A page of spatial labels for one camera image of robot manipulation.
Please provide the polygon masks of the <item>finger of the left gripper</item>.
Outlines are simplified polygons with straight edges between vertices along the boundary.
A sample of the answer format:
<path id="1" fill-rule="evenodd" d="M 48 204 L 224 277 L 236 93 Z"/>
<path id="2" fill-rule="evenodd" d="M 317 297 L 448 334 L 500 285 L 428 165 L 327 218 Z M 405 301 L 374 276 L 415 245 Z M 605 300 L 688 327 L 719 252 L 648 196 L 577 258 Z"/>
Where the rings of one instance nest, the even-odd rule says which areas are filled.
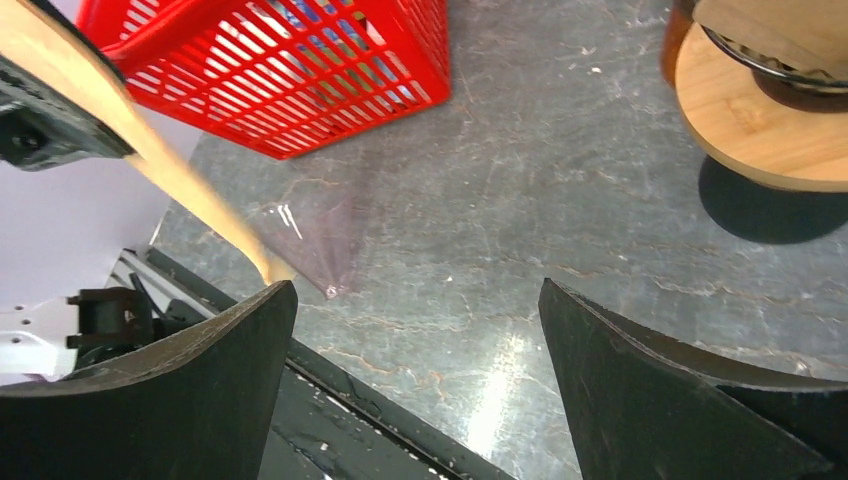
<path id="1" fill-rule="evenodd" d="M 1 57 L 1 160 L 22 171 L 135 152 L 105 123 Z"/>

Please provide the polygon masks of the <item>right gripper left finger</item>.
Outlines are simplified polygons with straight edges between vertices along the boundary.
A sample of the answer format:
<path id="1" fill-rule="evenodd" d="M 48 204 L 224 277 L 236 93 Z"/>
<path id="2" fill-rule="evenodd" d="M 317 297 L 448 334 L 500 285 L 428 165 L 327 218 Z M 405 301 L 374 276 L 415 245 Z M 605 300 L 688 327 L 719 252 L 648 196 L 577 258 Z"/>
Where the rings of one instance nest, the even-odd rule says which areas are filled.
<path id="1" fill-rule="evenodd" d="M 254 479 L 298 308 L 288 281 L 55 382 L 1 391 L 5 479 Z"/>

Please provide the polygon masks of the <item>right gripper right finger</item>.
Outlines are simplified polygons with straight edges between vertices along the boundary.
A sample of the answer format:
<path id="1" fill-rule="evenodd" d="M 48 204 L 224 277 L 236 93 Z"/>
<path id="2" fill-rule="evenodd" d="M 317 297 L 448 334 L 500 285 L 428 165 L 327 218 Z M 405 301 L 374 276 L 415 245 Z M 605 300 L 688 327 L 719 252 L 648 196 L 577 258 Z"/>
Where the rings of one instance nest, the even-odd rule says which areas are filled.
<path id="1" fill-rule="evenodd" d="M 843 479 L 847 385 L 733 360 L 553 279 L 538 309 L 586 479 Z"/>

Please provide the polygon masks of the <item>red plastic basket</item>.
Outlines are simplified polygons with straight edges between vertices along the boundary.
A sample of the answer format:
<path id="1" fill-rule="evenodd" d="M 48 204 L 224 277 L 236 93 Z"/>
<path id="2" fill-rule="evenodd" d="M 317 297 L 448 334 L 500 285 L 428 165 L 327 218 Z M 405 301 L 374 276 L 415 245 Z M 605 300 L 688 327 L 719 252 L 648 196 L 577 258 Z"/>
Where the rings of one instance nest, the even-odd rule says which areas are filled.
<path id="1" fill-rule="evenodd" d="M 444 1 L 84 1 L 140 105 L 288 159 L 446 101 Z"/>

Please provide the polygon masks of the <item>light wooden ring holder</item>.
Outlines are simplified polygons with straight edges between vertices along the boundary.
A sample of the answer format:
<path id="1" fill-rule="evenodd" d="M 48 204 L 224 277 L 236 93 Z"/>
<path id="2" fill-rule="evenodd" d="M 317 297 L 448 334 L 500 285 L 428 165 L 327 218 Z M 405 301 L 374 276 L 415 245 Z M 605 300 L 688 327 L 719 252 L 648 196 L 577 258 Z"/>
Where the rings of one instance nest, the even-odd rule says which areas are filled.
<path id="1" fill-rule="evenodd" d="M 847 100 L 807 96 L 758 75 L 687 32 L 675 91 L 696 143 L 730 170 L 771 188 L 847 190 Z"/>

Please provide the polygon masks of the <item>dark glass fluted dripper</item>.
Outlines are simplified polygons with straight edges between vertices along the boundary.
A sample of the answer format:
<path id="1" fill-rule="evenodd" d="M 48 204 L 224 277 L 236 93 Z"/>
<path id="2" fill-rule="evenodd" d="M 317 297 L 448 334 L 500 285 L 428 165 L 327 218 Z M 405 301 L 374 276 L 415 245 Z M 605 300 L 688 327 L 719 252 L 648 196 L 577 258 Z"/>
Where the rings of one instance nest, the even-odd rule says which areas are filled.
<path id="1" fill-rule="evenodd" d="M 808 112 L 847 112 L 846 78 L 836 78 L 822 69 L 790 66 L 707 27 L 701 29 L 721 52 L 751 71 L 756 85 L 778 103 Z"/>

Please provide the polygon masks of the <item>brown paper coffee filter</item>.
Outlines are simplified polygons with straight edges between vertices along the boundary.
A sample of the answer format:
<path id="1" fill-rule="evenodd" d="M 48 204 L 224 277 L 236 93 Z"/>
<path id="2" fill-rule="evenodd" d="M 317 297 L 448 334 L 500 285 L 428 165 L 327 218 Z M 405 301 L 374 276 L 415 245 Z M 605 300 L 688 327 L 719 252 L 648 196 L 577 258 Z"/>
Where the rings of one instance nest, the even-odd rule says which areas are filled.
<path id="1" fill-rule="evenodd" d="M 694 21 L 798 70 L 847 78 L 847 3 L 842 0 L 699 1 Z"/>

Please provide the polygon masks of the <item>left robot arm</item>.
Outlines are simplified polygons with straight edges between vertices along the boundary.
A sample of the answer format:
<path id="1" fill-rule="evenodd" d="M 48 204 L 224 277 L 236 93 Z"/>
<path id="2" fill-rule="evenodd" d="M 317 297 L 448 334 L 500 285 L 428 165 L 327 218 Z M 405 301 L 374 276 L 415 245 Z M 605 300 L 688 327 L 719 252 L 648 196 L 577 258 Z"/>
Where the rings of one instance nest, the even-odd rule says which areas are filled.
<path id="1" fill-rule="evenodd" d="M 114 270 L 149 244 L 168 197 L 130 162 L 115 128 L 1 58 L 1 380 L 58 380 L 83 351 L 127 343 L 125 319 L 89 329 L 83 306 L 131 289 Z"/>

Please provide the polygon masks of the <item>clear pink plastic cone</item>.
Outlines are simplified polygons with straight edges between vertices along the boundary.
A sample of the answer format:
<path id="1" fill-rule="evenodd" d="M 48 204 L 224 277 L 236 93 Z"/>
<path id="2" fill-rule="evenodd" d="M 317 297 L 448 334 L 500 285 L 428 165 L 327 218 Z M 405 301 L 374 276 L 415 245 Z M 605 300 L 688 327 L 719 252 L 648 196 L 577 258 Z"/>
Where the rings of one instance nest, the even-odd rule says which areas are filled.
<path id="1" fill-rule="evenodd" d="M 286 262 L 328 301 L 361 294 L 361 258 L 375 170 L 367 163 L 297 167 L 270 162 L 255 173 L 269 185 L 250 226 L 270 254 Z"/>

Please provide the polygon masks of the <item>amber glass carafe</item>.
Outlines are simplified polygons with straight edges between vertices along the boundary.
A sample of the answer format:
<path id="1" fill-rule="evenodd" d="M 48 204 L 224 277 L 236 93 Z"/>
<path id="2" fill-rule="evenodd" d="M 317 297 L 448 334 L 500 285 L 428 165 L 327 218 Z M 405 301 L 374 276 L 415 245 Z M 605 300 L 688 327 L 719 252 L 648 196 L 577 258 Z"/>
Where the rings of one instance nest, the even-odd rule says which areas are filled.
<path id="1" fill-rule="evenodd" d="M 670 9 L 659 64 L 662 77 L 671 88 L 675 87 L 677 58 L 693 23 L 692 14 L 696 3 L 696 0 L 674 0 Z"/>

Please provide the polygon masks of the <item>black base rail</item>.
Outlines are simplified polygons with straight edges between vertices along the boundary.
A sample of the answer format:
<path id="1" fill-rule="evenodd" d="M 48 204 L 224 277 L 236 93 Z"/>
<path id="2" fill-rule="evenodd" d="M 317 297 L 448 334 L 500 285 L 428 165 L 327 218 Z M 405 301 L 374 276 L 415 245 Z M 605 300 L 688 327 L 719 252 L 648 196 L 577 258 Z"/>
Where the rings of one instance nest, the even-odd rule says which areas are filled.
<path id="1" fill-rule="evenodd" d="M 507 473 L 297 340 L 262 479 L 505 479 Z"/>

